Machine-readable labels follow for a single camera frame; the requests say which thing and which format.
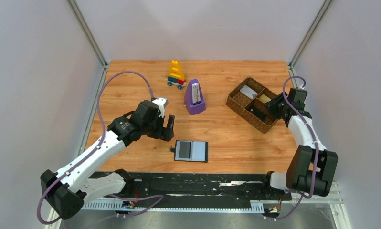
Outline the yellow credit card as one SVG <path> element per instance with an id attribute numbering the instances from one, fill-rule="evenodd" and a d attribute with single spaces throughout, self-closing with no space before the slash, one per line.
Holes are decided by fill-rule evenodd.
<path id="1" fill-rule="evenodd" d="M 270 102 L 272 99 L 270 97 L 268 97 L 267 95 L 265 94 L 262 94 L 260 95 L 258 98 L 257 98 L 260 102 L 262 102 L 263 104 L 267 103 L 267 102 Z"/>

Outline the black credit card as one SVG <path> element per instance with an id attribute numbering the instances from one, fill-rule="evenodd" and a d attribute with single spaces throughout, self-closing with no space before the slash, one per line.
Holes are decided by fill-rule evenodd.
<path id="1" fill-rule="evenodd" d="M 255 106 L 250 107 L 249 109 L 250 113 L 252 113 L 256 118 L 260 119 L 261 121 L 264 121 L 267 117 L 267 114 L 262 112 L 260 109 L 258 109 Z"/>

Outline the black card holder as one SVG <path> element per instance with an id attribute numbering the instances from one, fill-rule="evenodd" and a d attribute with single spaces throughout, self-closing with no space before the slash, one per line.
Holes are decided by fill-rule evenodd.
<path id="1" fill-rule="evenodd" d="M 208 162 L 208 142 L 177 140 L 170 151 L 174 153 L 175 161 Z"/>

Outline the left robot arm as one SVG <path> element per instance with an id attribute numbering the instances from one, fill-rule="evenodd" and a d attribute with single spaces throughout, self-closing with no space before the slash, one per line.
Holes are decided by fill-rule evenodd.
<path id="1" fill-rule="evenodd" d="M 143 135 L 170 141 L 174 137 L 174 116 L 164 127 L 167 98 L 142 101 L 135 111 L 113 120 L 103 135 L 79 157 L 58 169 L 46 170 L 40 176 L 43 199 L 61 219 L 74 216 L 85 203 L 110 194 L 129 196 L 134 178 L 119 169 L 102 178 L 90 176 L 110 157 L 122 151 Z"/>

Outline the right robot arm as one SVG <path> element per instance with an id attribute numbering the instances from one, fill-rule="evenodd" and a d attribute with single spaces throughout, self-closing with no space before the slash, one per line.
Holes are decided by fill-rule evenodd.
<path id="1" fill-rule="evenodd" d="M 297 150 L 285 173 L 268 172 L 265 183 L 274 189 L 325 197 L 335 175 L 338 155 L 327 150 L 317 136 L 312 116 L 305 110 L 307 91 L 291 88 L 265 103 L 268 112 L 282 119 L 293 134 Z"/>

